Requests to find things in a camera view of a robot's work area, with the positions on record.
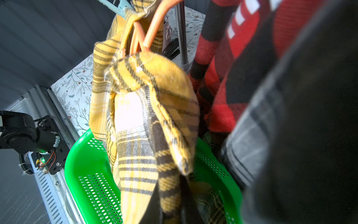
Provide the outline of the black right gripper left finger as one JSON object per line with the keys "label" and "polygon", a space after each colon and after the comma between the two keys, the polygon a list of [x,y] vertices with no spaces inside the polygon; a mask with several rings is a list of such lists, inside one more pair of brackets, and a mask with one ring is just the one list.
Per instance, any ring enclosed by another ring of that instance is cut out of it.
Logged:
{"label": "black right gripper left finger", "polygon": [[163,224],[163,211],[160,205],[158,182],[155,185],[154,192],[140,224]]}

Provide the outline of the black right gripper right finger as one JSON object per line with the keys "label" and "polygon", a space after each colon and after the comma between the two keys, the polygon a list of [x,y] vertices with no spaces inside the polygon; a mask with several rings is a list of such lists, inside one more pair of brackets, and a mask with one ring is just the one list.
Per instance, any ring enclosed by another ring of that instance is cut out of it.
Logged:
{"label": "black right gripper right finger", "polygon": [[180,218],[182,224],[203,224],[203,220],[195,205],[193,195],[187,179],[180,175],[181,209]]}

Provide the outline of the yellow plaid long-sleeve shirt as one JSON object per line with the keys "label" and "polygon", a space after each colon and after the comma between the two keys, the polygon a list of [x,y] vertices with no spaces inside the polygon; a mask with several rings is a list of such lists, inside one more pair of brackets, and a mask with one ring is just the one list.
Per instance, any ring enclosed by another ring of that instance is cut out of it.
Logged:
{"label": "yellow plaid long-sleeve shirt", "polygon": [[163,224],[181,224],[180,175],[204,224],[226,223],[213,188],[193,182],[199,104],[188,75],[152,51],[119,57],[125,19],[95,44],[89,127],[104,144],[120,190],[122,220],[139,224],[159,186]]}

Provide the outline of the orange plastic hanger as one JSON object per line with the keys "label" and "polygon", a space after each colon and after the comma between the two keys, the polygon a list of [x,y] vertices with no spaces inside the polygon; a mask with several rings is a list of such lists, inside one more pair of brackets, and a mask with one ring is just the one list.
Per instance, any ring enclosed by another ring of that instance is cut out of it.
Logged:
{"label": "orange plastic hanger", "polygon": [[119,57],[137,52],[161,54],[164,43],[164,20],[167,12],[181,1],[132,1],[125,9],[125,28]]}

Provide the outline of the light blue clothespin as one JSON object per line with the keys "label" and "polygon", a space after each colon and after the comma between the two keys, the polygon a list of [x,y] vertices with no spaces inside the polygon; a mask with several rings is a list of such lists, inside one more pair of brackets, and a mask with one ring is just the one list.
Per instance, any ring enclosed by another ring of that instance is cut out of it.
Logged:
{"label": "light blue clothespin", "polygon": [[98,0],[98,2],[124,19],[126,17],[126,11],[128,9],[134,9],[128,0]]}

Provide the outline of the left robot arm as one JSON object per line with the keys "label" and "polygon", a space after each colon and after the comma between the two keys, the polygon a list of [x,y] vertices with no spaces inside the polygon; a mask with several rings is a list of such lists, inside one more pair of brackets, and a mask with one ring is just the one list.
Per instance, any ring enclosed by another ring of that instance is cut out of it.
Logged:
{"label": "left robot arm", "polygon": [[26,113],[1,111],[1,149],[14,149],[19,154],[47,153],[61,141],[59,135],[35,126]]}

